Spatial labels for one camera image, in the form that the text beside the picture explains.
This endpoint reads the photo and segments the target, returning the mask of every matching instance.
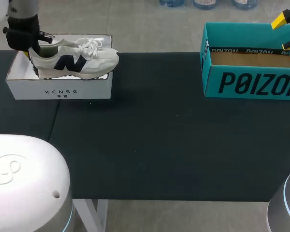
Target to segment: white sneaker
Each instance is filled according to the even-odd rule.
[[[29,56],[41,79],[68,75],[82,79],[98,78],[112,71],[119,62],[117,51],[102,47],[102,40],[61,40],[56,44],[40,45],[41,56],[30,48]]]

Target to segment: black table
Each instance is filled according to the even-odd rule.
[[[58,101],[16,101],[5,82],[16,55],[0,51],[0,133],[21,134],[48,140]]]
[[[268,201],[290,173],[290,101],[204,97],[197,53],[120,54],[112,99],[60,101],[54,126],[57,101],[13,100],[1,63],[0,133],[53,144],[74,198]]]

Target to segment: navy n logo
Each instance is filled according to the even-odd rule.
[[[58,60],[54,69],[63,70],[64,67],[67,67],[67,70],[69,71],[80,73],[86,62],[87,60],[84,57],[80,56],[75,64],[73,56],[63,55]]]

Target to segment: concrete floor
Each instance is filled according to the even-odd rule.
[[[159,7],[158,0],[40,0],[41,30],[111,34],[119,52],[199,51],[206,21],[271,22],[290,0],[259,0],[240,11],[231,0],[216,9]],[[0,50],[8,50],[0,24]],[[267,203],[110,201],[107,232],[266,232]],[[77,231],[84,231],[81,223]]]
[[[267,232],[267,205],[112,200],[106,232]],[[86,232],[80,218],[75,232]]]
[[[271,22],[290,0],[259,0],[250,11],[218,0],[210,11],[191,1],[181,8],[161,7],[158,0],[40,0],[41,30],[52,34],[111,34],[119,52],[199,51],[206,21]],[[0,24],[0,50],[8,49]]]

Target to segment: shoe box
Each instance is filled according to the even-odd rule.
[[[206,97],[290,100],[290,25],[206,23],[201,45]]]
[[[54,35],[54,40],[76,41],[81,38],[103,38],[103,46],[112,47],[110,35]],[[40,79],[24,52],[19,51],[7,74],[6,82],[16,100],[109,99],[113,72],[102,77],[82,80],[75,76]]]

